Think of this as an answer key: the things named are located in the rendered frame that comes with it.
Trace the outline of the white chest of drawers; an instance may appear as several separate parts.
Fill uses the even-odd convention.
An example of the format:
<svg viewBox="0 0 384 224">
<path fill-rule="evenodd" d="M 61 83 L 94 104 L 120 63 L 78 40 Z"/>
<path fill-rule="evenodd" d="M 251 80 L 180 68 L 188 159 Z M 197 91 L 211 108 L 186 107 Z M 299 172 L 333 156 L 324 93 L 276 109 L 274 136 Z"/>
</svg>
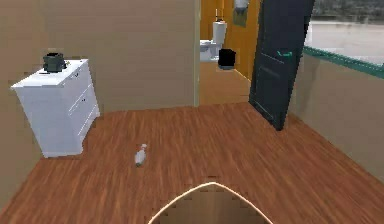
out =
<svg viewBox="0 0 384 224">
<path fill-rule="evenodd" d="M 87 59 L 69 60 L 59 73 L 43 69 L 13 84 L 44 157 L 79 155 L 100 116 Z"/>
</svg>

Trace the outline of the black bin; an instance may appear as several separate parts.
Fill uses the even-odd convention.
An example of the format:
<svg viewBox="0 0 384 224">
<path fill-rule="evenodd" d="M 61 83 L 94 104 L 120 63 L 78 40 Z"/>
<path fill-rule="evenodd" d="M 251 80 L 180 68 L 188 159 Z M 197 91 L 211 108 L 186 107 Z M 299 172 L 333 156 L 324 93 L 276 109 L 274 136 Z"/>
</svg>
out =
<svg viewBox="0 0 384 224">
<path fill-rule="evenodd" d="M 218 66 L 223 70 L 230 70 L 235 67 L 236 52 L 232 49 L 220 49 Z"/>
</svg>

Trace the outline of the white bottle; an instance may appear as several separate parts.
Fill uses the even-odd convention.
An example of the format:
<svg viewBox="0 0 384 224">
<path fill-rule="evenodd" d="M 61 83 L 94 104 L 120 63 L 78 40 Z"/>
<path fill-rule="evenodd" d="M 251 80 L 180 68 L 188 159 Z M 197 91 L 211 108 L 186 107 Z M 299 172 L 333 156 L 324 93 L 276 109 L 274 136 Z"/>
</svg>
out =
<svg viewBox="0 0 384 224">
<path fill-rule="evenodd" d="M 135 165 L 136 166 L 141 166 L 145 159 L 146 159 L 146 149 L 147 149 L 147 145 L 146 144 L 142 144 L 140 146 L 140 149 L 135 153 Z"/>
</svg>

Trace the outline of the white toilet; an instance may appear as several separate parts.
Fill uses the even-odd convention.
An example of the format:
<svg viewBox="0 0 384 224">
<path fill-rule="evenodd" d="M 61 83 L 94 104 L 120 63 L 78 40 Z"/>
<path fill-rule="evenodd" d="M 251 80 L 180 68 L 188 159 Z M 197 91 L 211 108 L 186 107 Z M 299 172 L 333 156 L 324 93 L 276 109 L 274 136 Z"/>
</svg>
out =
<svg viewBox="0 0 384 224">
<path fill-rule="evenodd" d="M 212 39 L 200 41 L 200 61 L 210 62 L 219 59 L 219 50 L 225 42 L 227 23 L 217 21 L 212 23 Z"/>
</svg>

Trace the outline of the dark room door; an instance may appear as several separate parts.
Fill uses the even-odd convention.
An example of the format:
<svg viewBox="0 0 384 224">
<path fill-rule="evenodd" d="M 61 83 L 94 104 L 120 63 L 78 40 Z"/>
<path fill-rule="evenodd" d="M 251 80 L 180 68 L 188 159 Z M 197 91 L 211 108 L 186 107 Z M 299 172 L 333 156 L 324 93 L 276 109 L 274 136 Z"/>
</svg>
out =
<svg viewBox="0 0 384 224">
<path fill-rule="evenodd" d="M 249 103 L 277 131 L 284 127 L 313 6 L 314 0 L 261 0 Z"/>
</svg>

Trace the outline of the dark green pot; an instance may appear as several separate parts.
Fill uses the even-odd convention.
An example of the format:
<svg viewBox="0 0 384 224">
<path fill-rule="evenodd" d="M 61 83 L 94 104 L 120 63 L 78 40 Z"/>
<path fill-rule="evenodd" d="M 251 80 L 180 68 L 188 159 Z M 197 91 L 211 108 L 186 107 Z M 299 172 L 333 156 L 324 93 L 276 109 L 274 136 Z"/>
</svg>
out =
<svg viewBox="0 0 384 224">
<path fill-rule="evenodd" d="M 66 63 L 62 53 L 51 52 L 43 57 L 43 68 L 49 73 L 58 73 L 66 68 Z"/>
</svg>

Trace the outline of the framed wall picture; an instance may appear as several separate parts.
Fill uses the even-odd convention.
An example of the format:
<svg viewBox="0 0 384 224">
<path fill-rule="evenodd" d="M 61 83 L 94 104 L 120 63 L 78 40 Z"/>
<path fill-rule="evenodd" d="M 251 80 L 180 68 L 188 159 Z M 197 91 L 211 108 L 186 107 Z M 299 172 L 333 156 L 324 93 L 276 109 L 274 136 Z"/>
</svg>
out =
<svg viewBox="0 0 384 224">
<path fill-rule="evenodd" d="M 250 0 L 234 0 L 233 7 L 233 24 L 245 27 L 248 14 L 248 6 Z"/>
</svg>

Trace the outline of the window with teal frame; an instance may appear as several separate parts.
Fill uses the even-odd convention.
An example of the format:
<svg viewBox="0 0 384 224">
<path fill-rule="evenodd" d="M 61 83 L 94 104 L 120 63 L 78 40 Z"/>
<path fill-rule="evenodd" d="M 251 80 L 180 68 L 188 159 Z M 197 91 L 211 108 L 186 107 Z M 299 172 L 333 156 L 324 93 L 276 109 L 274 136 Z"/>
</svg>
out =
<svg viewBox="0 0 384 224">
<path fill-rule="evenodd" d="M 384 78 L 384 0 L 314 0 L 303 52 Z"/>
</svg>

